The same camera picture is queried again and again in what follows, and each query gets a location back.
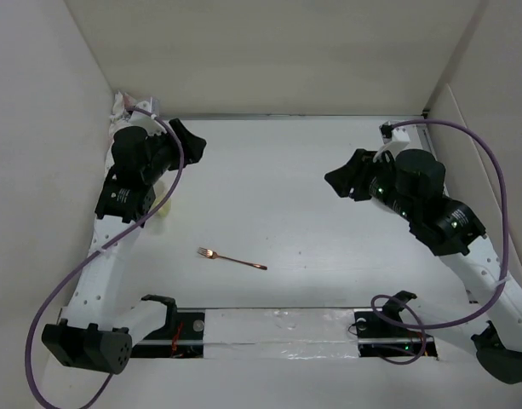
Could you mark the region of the patterned animal print cloth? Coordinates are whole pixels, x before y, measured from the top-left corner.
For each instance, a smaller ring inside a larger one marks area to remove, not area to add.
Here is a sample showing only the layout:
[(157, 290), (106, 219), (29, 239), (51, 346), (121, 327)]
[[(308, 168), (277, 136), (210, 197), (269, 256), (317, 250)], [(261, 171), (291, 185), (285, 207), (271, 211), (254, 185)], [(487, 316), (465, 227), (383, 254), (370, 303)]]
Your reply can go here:
[(123, 128), (129, 127), (131, 114), (126, 110), (127, 107), (134, 107), (137, 100), (126, 92), (117, 91), (114, 95), (112, 113), (109, 116), (109, 136), (114, 137), (115, 133)]

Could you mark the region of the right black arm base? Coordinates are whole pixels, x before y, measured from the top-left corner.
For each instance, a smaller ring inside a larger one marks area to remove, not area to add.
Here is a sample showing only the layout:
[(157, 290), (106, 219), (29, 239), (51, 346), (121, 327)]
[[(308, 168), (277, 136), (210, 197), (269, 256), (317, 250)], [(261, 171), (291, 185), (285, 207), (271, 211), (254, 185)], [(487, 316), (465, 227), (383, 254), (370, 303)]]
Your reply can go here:
[(354, 322), (347, 328), (356, 337), (360, 358), (381, 358), (393, 363), (412, 360), (422, 351), (422, 357), (438, 358), (434, 338), (419, 331), (401, 328), (381, 320), (371, 308), (353, 310)]

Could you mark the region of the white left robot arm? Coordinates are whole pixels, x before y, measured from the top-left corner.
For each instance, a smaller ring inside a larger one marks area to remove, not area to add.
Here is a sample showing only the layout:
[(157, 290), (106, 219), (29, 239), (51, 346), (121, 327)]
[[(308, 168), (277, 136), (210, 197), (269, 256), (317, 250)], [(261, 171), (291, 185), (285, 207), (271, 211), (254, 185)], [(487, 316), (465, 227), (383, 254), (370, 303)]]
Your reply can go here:
[(148, 135), (141, 126), (128, 126), (113, 137), (95, 207), (90, 250), (96, 257), (81, 269), (59, 322), (43, 328), (44, 346), (63, 366), (117, 375), (139, 341), (152, 333), (170, 337), (177, 330), (171, 297), (146, 295), (130, 311), (116, 312), (127, 258), (155, 202), (155, 183), (166, 171), (196, 164), (207, 145), (178, 118), (169, 128)]

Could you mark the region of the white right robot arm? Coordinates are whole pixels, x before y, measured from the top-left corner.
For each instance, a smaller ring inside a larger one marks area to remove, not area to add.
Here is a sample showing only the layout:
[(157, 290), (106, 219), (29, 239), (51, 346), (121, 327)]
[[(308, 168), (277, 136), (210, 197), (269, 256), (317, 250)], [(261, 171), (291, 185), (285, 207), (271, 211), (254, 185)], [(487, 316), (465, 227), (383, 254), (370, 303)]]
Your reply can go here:
[(470, 291), (479, 310), (452, 318), (412, 310), (416, 295), (400, 291), (373, 308), (383, 328), (399, 336), (445, 335), (448, 342), (475, 355), (495, 379), (522, 383), (522, 288), (508, 272), (508, 256), (498, 256), (485, 226), (463, 202), (444, 193), (445, 167), (420, 149), (392, 155), (358, 149), (324, 179), (341, 198), (375, 199), (404, 218), (410, 233)]

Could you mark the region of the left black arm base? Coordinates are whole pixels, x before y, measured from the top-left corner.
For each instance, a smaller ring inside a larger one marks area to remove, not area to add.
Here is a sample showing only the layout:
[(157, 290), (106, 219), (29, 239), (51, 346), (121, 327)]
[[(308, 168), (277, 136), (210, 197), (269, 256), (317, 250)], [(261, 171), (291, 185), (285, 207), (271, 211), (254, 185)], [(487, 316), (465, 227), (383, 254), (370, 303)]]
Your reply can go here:
[(179, 309), (172, 329), (162, 328), (147, 335), (131, 353), (136, 359), (197, 359), (204, 357), (205, 311)]

